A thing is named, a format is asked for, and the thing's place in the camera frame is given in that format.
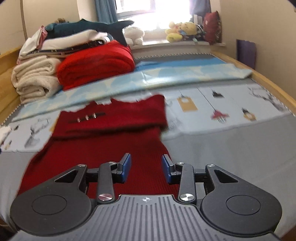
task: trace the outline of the yellow plush toy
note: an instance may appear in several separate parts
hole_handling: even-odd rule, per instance
[[[197,34],[196,25],[192,22],[177,24],[175,24],[174,22],[170,22],[169,27],[170,28],[167,29],[165,33],[167,34],[166,39],[170,43],[182,41],[183,36]]]

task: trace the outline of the dark red pillow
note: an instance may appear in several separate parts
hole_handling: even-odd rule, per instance
[[[222,24],[218,11],[207,13],[204,19],[205,41],[210,44],[221,43]]]

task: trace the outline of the window sill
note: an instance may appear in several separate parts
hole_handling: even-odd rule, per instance
[[[180,41],[175,43],[170,43],[167,40],[151,40],[151,41],[144,41],[143,45],[134,45],[131,46],[131,49],[143,49],[143,48],[152,48],[152,47],[162,47],[162,46],[184,46],[184,45],[210,45],[208,42],[205,41]],[[225,43],[215,43],[214,46],[226,46]]]

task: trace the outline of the red blanket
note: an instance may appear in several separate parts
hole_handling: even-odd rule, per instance
[[[78,51],[59,66],[57,76],[63,90],[132,72],[135,68],[130,48],[113,40],[103,46]]]
[[[92,113],[96,119],[71,123]],[[125,184],[115,184],[115,194],[174,194],[178,185],[168,185],[161,168],[161,157],[168,151],[159,139],[167,125],[164,97],[125,103],[112,99],[110,105],[92,102],[77,112],[62,112],[46,146],[30,162],[19,194],[77,165],[99,167],[119,161],[130,153],[132,166]],[[96,184],[88,196],[96,196]]]

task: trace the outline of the stack of blankets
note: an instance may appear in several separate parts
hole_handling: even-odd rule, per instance
[[[60,89],[131,72],[135,63],[122,29],[113,24],[53,23],[42,26],[20,50],[12,83],[21,103],[48,98]]]

